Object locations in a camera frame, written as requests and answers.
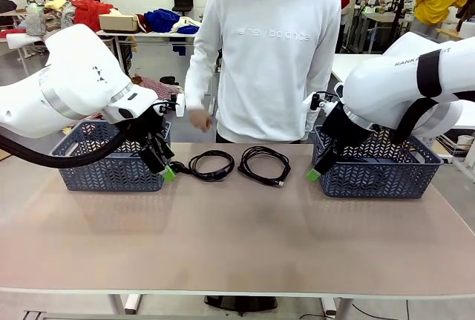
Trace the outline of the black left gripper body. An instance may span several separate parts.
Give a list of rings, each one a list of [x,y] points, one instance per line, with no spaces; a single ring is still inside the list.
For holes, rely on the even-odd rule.
[[[141,148],[146,146],[156,147],[155,137],[162,135],[166,140],[166,122],[163,114],[151,106],[139,118],[139,144]]]

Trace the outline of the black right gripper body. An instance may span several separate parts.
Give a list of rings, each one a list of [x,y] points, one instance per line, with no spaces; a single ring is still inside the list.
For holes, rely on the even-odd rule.
[[[337,104],[327,115],[321,131],[342,147],[358,147],[371,135],[371,131],[350,120],[343,104]]]

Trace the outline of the person's right hand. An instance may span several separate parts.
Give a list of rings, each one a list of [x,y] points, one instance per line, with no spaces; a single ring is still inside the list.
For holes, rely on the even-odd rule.
[[[189,118],[190,123],[204,133],[212,127],[212,117],[205,109],[189,110]]]

